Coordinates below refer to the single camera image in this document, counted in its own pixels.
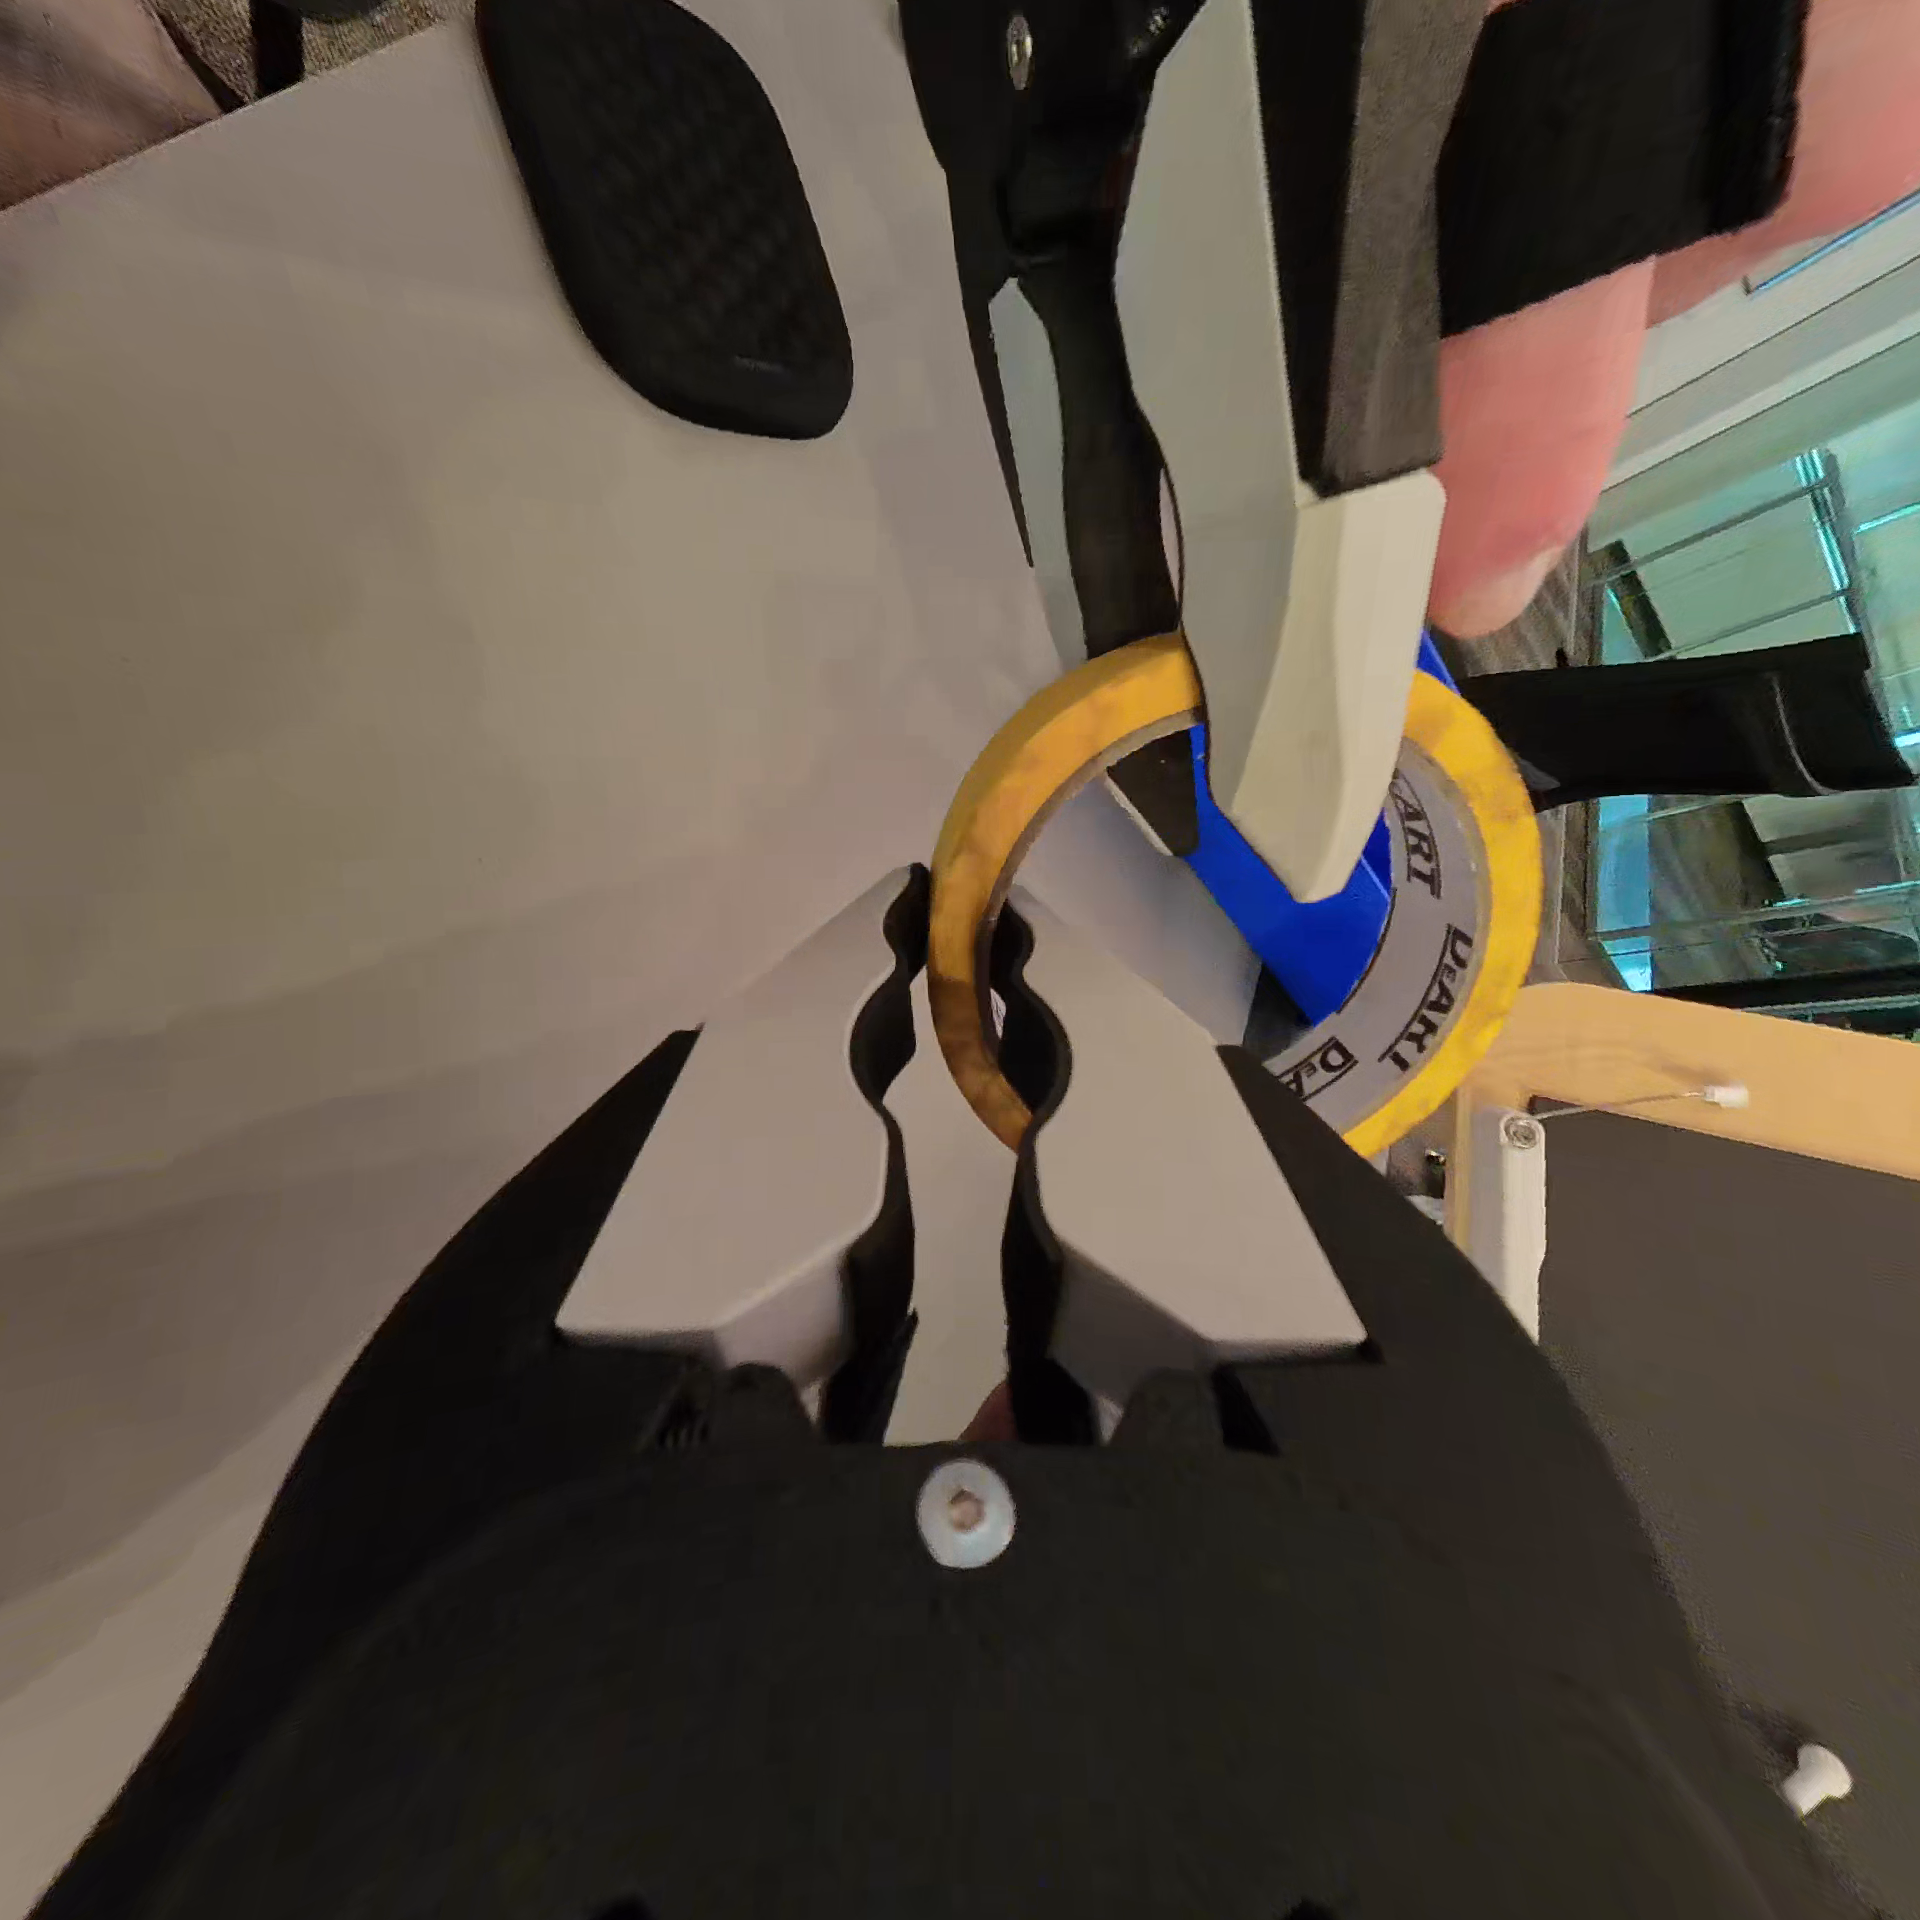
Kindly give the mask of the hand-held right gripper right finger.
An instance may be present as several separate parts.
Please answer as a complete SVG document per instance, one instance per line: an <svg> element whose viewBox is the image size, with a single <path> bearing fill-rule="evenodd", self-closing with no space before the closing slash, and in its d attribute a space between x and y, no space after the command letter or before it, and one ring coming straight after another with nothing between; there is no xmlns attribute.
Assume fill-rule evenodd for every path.
<svg viewBox="0 0 1920 1920"><path fill-rule="evenodd" d="M1208 1032L1025 889L990 984L1029 1116L998 1250L1014 1393L1120 1409L1161 1372L1356 1358L1359 1314Z"/></svg>

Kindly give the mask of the blue plastic bin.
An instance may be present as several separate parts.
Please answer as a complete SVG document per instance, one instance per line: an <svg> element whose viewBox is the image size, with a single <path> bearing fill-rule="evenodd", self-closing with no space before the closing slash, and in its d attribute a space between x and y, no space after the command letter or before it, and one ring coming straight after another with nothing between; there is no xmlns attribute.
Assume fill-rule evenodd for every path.
<svg viewBox="0 0 1920 1920"><path fill-rule="evenodd" d="M1420 742L1397 766L1382 813L1351 875L1301 900L1266 868L1208 790L1204 726L1184 734L1196 808L1186 864L1292 1006L1292 1021L1381 1024L1413 994L1406 1038L1455 1024L1470 996L1484 917L1484 850L1470 797Z"/></svg>

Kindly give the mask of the wooden board with black panel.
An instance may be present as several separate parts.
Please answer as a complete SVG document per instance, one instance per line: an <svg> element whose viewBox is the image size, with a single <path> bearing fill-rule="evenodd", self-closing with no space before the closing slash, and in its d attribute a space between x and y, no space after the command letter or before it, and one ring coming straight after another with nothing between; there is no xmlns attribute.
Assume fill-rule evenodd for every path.
<svg viewBox="0 0 1920 1920"><path fill-rule="evenodd" d="M1610 1450L1804 1830L1916 1916L1916 1043L1525 988L1447 1123L1439 1219Z"/></svg>

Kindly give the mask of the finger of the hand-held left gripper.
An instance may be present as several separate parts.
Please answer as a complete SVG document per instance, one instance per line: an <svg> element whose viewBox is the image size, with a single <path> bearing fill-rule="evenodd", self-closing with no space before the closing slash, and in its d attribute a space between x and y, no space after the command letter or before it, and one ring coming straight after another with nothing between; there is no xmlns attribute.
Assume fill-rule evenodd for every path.
<svg viewBox="0 0 1920 1920"><path fill-rule="evenodd" d="M1208 790L1302 900L1374 830L1429 604L1447 137L1447 5L1206 2L1152 83L1120 222Z"/></svg>
<svg viewBox="0 0 1920 1920"><path fill-rule="evenodd" d="M1140 409L1111 256L1039 256L986 307L1012 491L1064 667L1181 627L1178 531Z"/></svg>

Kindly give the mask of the yellow masking tape roll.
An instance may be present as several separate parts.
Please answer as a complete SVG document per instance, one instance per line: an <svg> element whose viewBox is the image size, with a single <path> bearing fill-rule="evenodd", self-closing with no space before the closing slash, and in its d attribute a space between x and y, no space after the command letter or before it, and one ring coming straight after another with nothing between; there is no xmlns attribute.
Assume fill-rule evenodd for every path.
<svg viewBox="0 0 1920 1920"><path fill-rule="evenodd" d="M1087 781L1129 752L1204 721L1178 634L1124 642L1032 692L986 741L956 788L930 862L927 1003L952 1084L1007 1148L1036 1125L998 1061L990 960L1001 907L1031 844ZM1374 1057L1386 1088L1334 1130L1361 1156L1384 1153L1466 1080L1513 1010L1545 909L1540 830L1519 769L1455 691L1420 673L1406 734L1472 830L1478 923L1453 917L1431 937L1402 1018Z"/></svg>

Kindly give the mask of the person's left hand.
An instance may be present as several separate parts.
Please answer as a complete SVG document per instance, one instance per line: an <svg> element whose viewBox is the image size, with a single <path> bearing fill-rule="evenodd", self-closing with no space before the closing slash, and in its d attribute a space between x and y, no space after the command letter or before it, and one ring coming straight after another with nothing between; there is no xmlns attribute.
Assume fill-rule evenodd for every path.
<svg viewBox="0 0 1920 1920"><path fill-rule="evenodd" d="M1447 514L1431 627L1473 640L1527 610L1614 466L1653 326L1916 189L1916 89L1916 2L1813 2L1791 176L1765 222L1622 265L1442 346Z"/></svg>

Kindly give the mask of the black office chair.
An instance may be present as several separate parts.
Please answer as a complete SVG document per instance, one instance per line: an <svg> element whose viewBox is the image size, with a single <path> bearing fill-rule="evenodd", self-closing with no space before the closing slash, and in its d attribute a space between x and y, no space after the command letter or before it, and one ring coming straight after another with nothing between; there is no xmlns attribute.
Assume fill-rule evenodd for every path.
<svg viewBox="0 0 1920 1920"><path fill-rule="evenodd" d="M1727 656L1476 674L1460 696L1503 742L1538 812L1916 787L1853 634Z"/></svg>

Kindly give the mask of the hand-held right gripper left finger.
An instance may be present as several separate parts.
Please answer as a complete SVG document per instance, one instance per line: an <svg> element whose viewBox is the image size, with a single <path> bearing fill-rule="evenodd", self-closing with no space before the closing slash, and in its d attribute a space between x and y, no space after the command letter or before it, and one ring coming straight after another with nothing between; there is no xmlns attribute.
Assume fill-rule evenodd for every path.
<svg viewBox="0 0 1920 1920"><path fill-rule="evenodd" d="M777 1370L823 1424L887 1424L917 1233L887 1093L913 1059L926 870L865 893L700 1029L557 1325Z"/></svg>

